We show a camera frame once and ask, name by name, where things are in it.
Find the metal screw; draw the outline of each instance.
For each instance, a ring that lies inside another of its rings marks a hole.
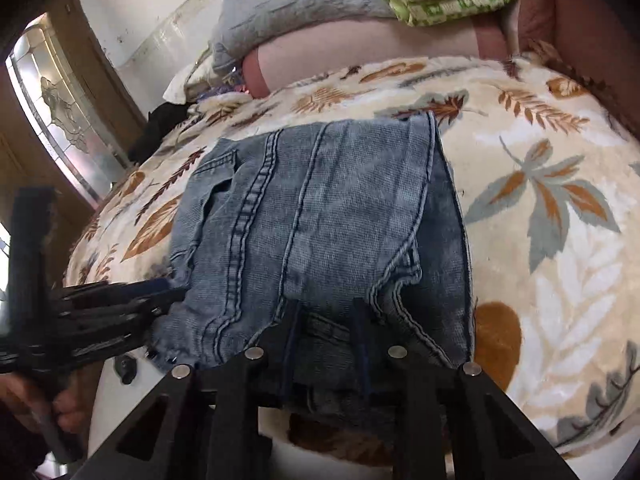
[[[480,375],[482,373],[482,367],[478,363],[468,362],[462,365],[462,371],[466,375],[475,377],[476,375]]]
[[[264,350],[259,346],[252,346],[244,351],[244,357],[247,359],[251,359],[251,361],[255,361],[261,359],[264,355]]]
[[[406,348],[404,346],[391,346],[389,350],[386,351],[389,354],[389,357],[393,359],[404,359],[407,355]]]
[[[176,379],[184,379],[191,373],[191,369],[187,365],[177,365],[171,370],[171,375]]]

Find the leaf-patterned blanket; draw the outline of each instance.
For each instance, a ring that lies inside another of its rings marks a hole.
[[[524,59],[392,60],[210,98],[91,222],[66,284],[166,272],[181,194],[220,137],[424,110],[465,213],[476,360],[559,449],[598,438],[640,406],[640,148],[584,88]]]

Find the white wall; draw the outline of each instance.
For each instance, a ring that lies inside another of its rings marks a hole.
[[[91,28],[143,114],[175,73],[195,61],[222,0],[80,0]]]

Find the gray blanket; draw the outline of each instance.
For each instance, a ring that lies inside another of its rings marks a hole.
[[[271,38],[307,25],[359,16],[396,17],[386,0],[224,0],[210,42],[213,69],[225,76]]]

